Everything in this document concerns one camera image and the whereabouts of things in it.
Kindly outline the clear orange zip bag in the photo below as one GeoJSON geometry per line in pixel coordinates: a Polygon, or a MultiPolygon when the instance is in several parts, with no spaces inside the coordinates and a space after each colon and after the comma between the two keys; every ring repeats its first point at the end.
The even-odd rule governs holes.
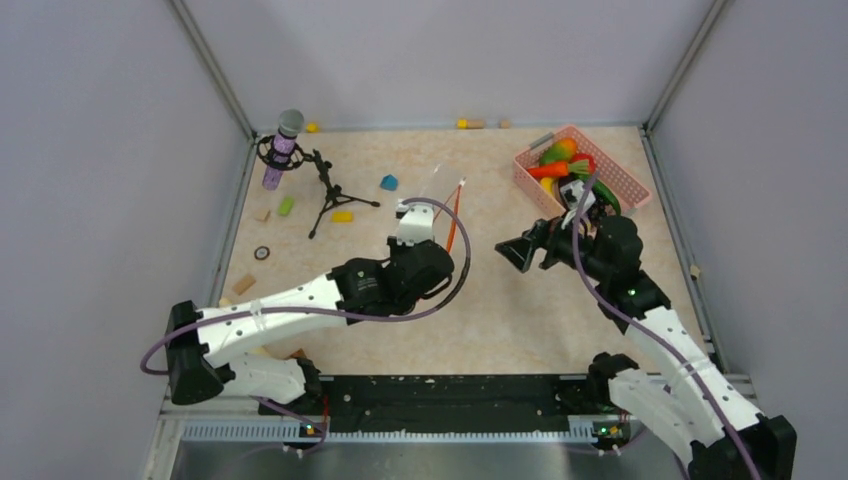
{"type": "MultiPolygon", "coordinates": [[[[396,202],[405,204],[410,198],[429,198],[440,202],[455,214],[459,214],[461,194],[466,182],[465,175],[455,168],[438,164],[419,181],[419,186],[409,193],[403,193],[396,202]]],[[[433,206],[435,211],[433,229],[434,241],[442,246],[449,254],[458,255],[463,251],[459,239],[459,227],[454,219],[442,207],[433,206]]]]}

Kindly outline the pink plastic basket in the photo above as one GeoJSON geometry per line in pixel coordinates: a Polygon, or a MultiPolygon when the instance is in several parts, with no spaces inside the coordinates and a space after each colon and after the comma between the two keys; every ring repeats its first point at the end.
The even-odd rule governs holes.
{"type": "Polygon", "coordinates": [[[556,141],[566,138],[576,141],[578,153],[593,156],[599,173],[598,181],[615,195],[623,215],[633,214],[653,199],[653,194],[647,186],[613,160],[580,128],[575,125],[565,125],[531,142],[517,153],[512,161],[514,183],[546,217],[559,216],[565,212],[565,208],[551,193],[544,192],[540,182],[528,173],[528,169],[537,167],[542,154],[556,141]]]}

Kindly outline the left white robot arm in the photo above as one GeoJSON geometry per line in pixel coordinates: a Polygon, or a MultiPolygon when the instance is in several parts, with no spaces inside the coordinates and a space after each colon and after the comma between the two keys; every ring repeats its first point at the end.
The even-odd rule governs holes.
{"type": "Polygon", "coordinates": [[[284,292],[228,307],[171,307],[162,347],[170,397],[193,405],[225,391],[308,413],[320,383],[306,360],[274,360],[254,349],[302,333],[361,322],[417,318],[419,301],[444,290],[455,264],[436,242],[393,247],[384,260],[354,258],[284,292]]]}

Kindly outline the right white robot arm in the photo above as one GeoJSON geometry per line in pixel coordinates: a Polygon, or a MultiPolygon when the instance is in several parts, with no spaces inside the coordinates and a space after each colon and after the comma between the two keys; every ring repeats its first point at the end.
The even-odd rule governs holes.
{"type": "Polygon", "coordinates": [[[797,432],[742,395],[698,346],[669,298],[642,269],[643,242],[623,216],[601,219],[583,236],[576,221],[538,220],[495,247],[526,272],[537,250],[548,269],[576,270],[605,317],[648,355],[665,380],[653,383],[624,354],[602,352],[588,368],[586,397],[600,412],[622,409],[661,440],[691,479],[789,479],[797,432]]]}

